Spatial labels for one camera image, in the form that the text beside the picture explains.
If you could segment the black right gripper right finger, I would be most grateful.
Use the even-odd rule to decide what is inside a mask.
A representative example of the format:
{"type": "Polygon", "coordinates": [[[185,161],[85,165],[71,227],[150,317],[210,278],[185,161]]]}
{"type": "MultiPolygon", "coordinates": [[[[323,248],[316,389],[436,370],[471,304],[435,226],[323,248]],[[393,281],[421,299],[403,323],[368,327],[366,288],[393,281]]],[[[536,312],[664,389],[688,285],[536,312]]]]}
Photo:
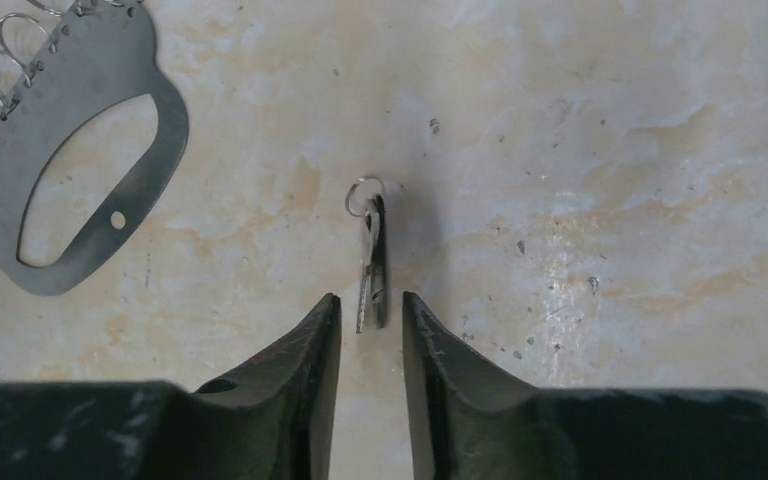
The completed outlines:
{"type": "Polygon", "coordinates": [[[539,388],[402,306],[418,479],[768,479],[768,393],[539,388]]]}

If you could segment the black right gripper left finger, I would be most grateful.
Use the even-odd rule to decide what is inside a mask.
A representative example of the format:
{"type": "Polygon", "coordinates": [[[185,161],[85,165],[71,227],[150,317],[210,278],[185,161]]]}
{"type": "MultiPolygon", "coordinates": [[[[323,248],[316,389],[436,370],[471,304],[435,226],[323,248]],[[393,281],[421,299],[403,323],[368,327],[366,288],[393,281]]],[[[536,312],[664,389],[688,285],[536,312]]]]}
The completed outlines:
{"type": "Polygon", "coordinates": [[[166,381],[0,382],[0,479],[325,479],[341,303],[193,392],[166,381]]]}

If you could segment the silver keys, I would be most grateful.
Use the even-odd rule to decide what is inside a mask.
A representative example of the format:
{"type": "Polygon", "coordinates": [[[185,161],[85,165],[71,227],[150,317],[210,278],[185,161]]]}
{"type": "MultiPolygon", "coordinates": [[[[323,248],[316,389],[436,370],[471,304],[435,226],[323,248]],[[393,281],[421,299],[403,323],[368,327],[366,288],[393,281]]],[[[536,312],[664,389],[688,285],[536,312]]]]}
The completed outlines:
{"type": "Polygon", "coordinates": [[[350,186],[344,198],[346,212],[362,220],[362,260],[355,320],[355,332],[358,335],[363,333],[369,322],[376,328],[384,328],[389,316],[389,249],[385,193],[385,183],[379,177],[366,175],[359,177],[350,186]],[[377,183],[378,188],[359,201],[361,210],[355,211],[353,209],[355,194],[362,186],[369,183],[377,183]]]}

